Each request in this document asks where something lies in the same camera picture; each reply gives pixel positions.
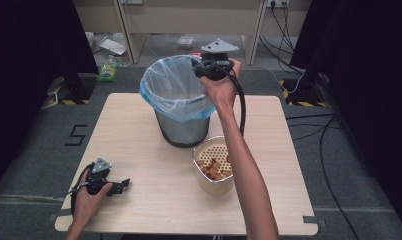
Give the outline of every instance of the person's right hand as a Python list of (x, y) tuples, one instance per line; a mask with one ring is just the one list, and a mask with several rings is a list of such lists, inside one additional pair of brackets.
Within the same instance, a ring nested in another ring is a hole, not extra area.
[[(233, 71), (230, 74), (235, 74), (235, 77), (238, 79), (242, 63), (234, 59), (229, 59), (229, 61), (234, 64)], [(232, 109), (233, 111), (236, 88), (228, 76), (219, 81), (212, 81), (207, 77), (201, 77), (201, 83), (205, 86), (207, 96), (213, 101), (219, 113), (228, 109)]]

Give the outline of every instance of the person's left hand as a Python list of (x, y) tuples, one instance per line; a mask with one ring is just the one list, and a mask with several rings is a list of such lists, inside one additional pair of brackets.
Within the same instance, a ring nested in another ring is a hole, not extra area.
[[(87, 169), (83, 174), (82, 182), (85, 182), (88, 171), (89, 169)], [(81, 187), (76, 196), (73, 222), (83, 221), (88, 223), (89, 220), (91, 220), (98, 212), (102, 200), (105, 198), (107, 192), (110, 191), (112, 186), (112, 183), (105, 184), (96, 195), (90, 195), (85, 186)]]
[[(82, 181), (85, 182), (86, 175), (89, 169), (82, 176)], [(79, 239), (86, 224), (96, 215), (102, 200), (113, 187), (112, 183), (105, 184), (96, 195), (90, 195), (85, 186), (80, 187), (76, 196), (76, 205), (74, 208), (73, 222), (69, 227), (67, 239)]]

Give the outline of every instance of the black device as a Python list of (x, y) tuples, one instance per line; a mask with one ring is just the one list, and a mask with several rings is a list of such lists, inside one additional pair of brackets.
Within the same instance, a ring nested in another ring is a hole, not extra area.
[(229, 61), (227, 53), (203, 53), (201, 61), (192, 59), (192, 67), (195, 76), (218, 81), (227, 76), (233, 68), (233, 63)]
[(217, 39), (209, 45), (201, 47), (201, 50), (205, 51), (205, 53), (201, 54), (201, 59), (195, 57), (191, 59), (195, 76), (199, 78), (205, 76), (212, 81), (219, 81), (226, 76), (230, 78), (238, 91), (241, 102), (241, 122), (239, 130), (241, 134), (244, 135), (246, 117), (245, 95), (236, 76), (230, 74), (230, 71), (232, 71), (233, 68), (233, 63), (229, 61), (229, 57), (226, 53), (239, 50), (239, 48), (224, 42), (223, 40)]
[[(98, 158), (96, 162), (92, 162), (85, 169), (79, 176), (76, 185), (71, 190), (71, 213), (74, 214), (74, 208), (76, 204), (77, 192), (79, 191), (80, 187), (85, 186), (86, 190), (91, 195), (96, 195), (99, 193), (101, 188), (109, 183), (107, 180), (107, 176), (110, 173), (111, 164), (105, 161), (102, 158)], [(85, 171), (89, 169), (88, 174), (86, 175), (86, 179), (82, 182), (82, 177)], [(130, 178), (123, 180), (122, 182), (111, 182), (113, 186), (107, 192), (107, 196), (111, 197), (114, 194), (122, 194), (124, 189), (129, 186)]]

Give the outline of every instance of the black cable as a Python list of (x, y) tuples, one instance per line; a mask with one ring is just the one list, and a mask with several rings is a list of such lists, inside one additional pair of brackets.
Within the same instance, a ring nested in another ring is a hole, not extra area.
[(308, 134), (308, 135), (305, 135), (305, 136), (302, 136), (302, 137), (299, 137), (299, 138), (294, 138), (294, 139), (292, 139), (292, 141), (297, 141), (297, 140), (301, 140), (301, 139), (303, 139), (303, 138), (307, 138), (307, 137), (311, 137), (311, 136), (313, 136), (313, 135), (316, 135), (316, 134), (318, 134), (318, 133), (320, 132), (320, 130), (322, 130), (323, 128), (325, 128), (325, 127), (323, 126), (323, 127), (319, 128), (319, 130), (317, 130), (317, 131), (314, 132), (314, 133), (311, 133), (311, 134)]
[(77, 192), (80, 190), (80, 182), (82, 181), (83, 174), (85, 174), (86, 170), (92, 169), (94, 167), (95, 163), (91, 163), (88, 166), (86, 166), (83, 171), (80, 173), (79, 178), (77, 179), (76, 184), (74, 187), (71, 189), (70, 196), (70, 205), (71, 205), (71, 215), (74, 217), (74, 209), (76, 208), (76, 199), (77, 199)]
[(267, 38), (264, 37), (264, 36), (263, 36), (263, 40), (266, 41), (266, 43), (269, 44), (272, 48), (276, 48), (276, 49), (278, 49), (278, 50), (280, 49), (282, 52), (286, 52), (286, 53), (291, 54), (291, 55), (294, 54), (294, 53), (292, 53), (292, 52), (286, 51), (285, 49), (281, 49), (281, 48), (279, 48), (279, 47), (276, 47), (275, 45), (273, 45), (272, 43), (270, 43), (270, 42), (267, 40)]
[(278, 57), (274, 52), (272, 52), (272, 50), (270, 50), (270, 48), (267, 47), (267, 45), (263, 42), (263, 39), (260, 37), (259, 38), (261, 43), (263, 44), (263, 46), (266, 48), (267, 52), (272, 55), (273, 57), (275, 57), (278, 61), (282, 62), (283, 64), (285, 64), (285, 66), (289, 67), (290, 69), (294, 70), (296, 73), (299, 74), (303, 74), (303, 72), (301, 72), (300, 70), (294, 68), (293, 66), (289, 65), (288, 63), (286, 63), (285, 61), (283, 61), (280, 57)]
[[(309, 123), (289, 124), (289, 125), (288, 125), (288, 127), (300, 127), (300, 126), (324, 127), (325, 125), (309, 124)], [(329, 126), (328, 128), (332, 128), (332, 129), (344, 129), (343, 127), (331, 127), (331, 126)]]
[(334, 201), (335, 201), (335, 203), (336, 203), (336, 205), (337, 205), (339, 211), (341, 212), (342, 216), (345, 218), (345, 221), (347, 222), (347, 224), (348, 224), (348, 226), (350, 227), (352, 233), (354, 234), (355, 239), (359, 240), (360, 238), (358, 237), (358, 235), (357, 235), (357, 233), (356, 233), (356, 231), (355, 231), (353, 225), (351, 224), (350, 220), (348, 219), (347, 215), (346, 215), (345, 212), (342, 210), (342, 207), (341, 207), (341, 205), (339, 204), (339, 201), (338, 201), (338, 199), (336, 198), (335, 193), (333, 192), (333, 190), (332, 190), (332, 188), (331, 188), (331, 185), (330, 185), (329, 179), (328, 179), (328, 175), (327, 175), (327, 173), (326, 173), (324, 160), (323, 160), (323, 136), (325, 135), (326, 130), (328, 129), (329, 125), (331, 124), (331, 122), (334, 120), (335, 117), (336, 117), (336, 114), (335, 114), (335, 115), (329, 120), (329, 122), (326, 124), (326, 126), (324, 127), (325, 129), (323, 130), (322, 135), (320, 136), (320, 144), (319, 144), (319, 147), (320, 147), (320, 163), (321, 163), (321, 165), (322, 165), (322, 171), (323, 171), (323, 175), (324, 175), (324, 177), (325, 177), (326, 185), (327, 185), (327, 187), (328, 187), (328, 189), (329, 189), (329, 192), (330, 192), (331, 195), (332, 195), (332, 198), (334, 199)]
[(311, 117), (326, 117), (326, 116), (333, 116), (333, 115), (335, 115), (335, 113), (325, 113), (325, 114), (306, 115), (306, 116), (295, 116), (295, 117), (287, 117), (286, 120), (300, 119), (300, 118), (311, 118)]
[(288, 28), (289, 9), (288, 9), (288, 4), (286, 2), (283, 2), (282, 5), (283, 5), (283, 15), (284, 15), (284, 19), (285, 19), (285, 27), (283, 28), (283, 31), (284, 31), (284, 33), (286, 32), (286, 34), (288, 34), (289, 45), (290, 45), (292, 51), (295, 51), (294, 46), (292, 45), (292, 42), (291, 42), (291, 36), (289, 35), (289, 28)]
[[(280, 57), (280, 52), (281, 52), (281, 50), (282, 50), (282, 41), (283, 41), (283, 36), (282, 36), (281, 43), (280, 43), (280, 45), (279, 45), (279, 50), (278, 50), (278, 58), (279, 58), (279, 59), (281, 59), (281, 57)], [(282, 71), (287, 72), (287, 73), (291, 73), (290, 71), (287, 71), (287, 70), (283, 69), (283, 68), (282, 68), (282, 65), (281, 65), (280, 63), (281, 63), (281, 62), (278, 61), (279, 67), (280, 67), (280, 69), (281, 69)]]
[(103, 48), (100, 48), (100, 49), (96, 50), (95, 52), (92, 52), (92, 54), (99, 53), (99, 52), (101, 52), (102, 50), (104, 50), (104, 49), (103, 49)]
[(245, 119), (246, 119), (246, 115), (247, 115), (244, 90), (242, 89), (241, 84), (239, 84), (238, 79), (236, 78), (235, 71), (233, 71), (233, 69), (232, 69), (232, 71), (233, 71), (233, 74), (235, 74), (235, 75), (232, 75), (232, 74), (226, 72), (224, 69), (222, 69), (220, 67), (218, 69), (220, 69), (222, 72), (226, 73), (226, 75), (230, 78), (230, 80), (232, 81), (236, 90), (238, 91), (239, 101), (241, 103), (241, 121), (239, 123), (239, 131), (241, 132), (242, 136), (244, 136)]
[(273, 17), (275, 18), (275, 21), (276, 21), (276, 23), (278, 24), (278, 27), (279, 27), (279, 29), (280, 29), (280, 31), (281, 31), (281, 33), (282, 33), (282, 38), (285, 40), (284, 42), (286, 43), (286, 45), (288, 45), (288, 47), (290, 47), (292, 50), (294, 50), (294, 49), (292, 48), (292, 45), (290, 44), (290, 40), (286, 37), (285, 31), (282, 30), (282, 27), (281, 27), (281, 25), (280, 25), (280, 23), (279, 23), (279, 20), (278, 20), (278, 18), (277, 18), (276, 15), (275, 15), (274, 7), (272, 7), (272, 14), (273, 14)]

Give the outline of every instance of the wooden table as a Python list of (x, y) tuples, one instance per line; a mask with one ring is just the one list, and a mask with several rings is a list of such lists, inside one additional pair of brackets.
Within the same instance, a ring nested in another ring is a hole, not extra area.
[[(273, 96), (246, 96), (245, 139), (266, 181), (281, 235), (314, 235), (314, 216), (281, 103)], [(235, 113), (239, 119), (239, 100)], [(207, 138), (223, 135), (216, 113)], [(86, 231), (104, 233), (244, 235), (235, 188), (220, 196), (197, 184), (192, 149), (169, 145), (154, 111), (139, 94), (108, 97), (76, 176), (99, 156), (112, 164), (109, 181), (131, 178), (122, 195), (107, 197)], [(70, 208), (67, 196), (62, 209)], [(71, 216), (55, 228), (67, 231)]]

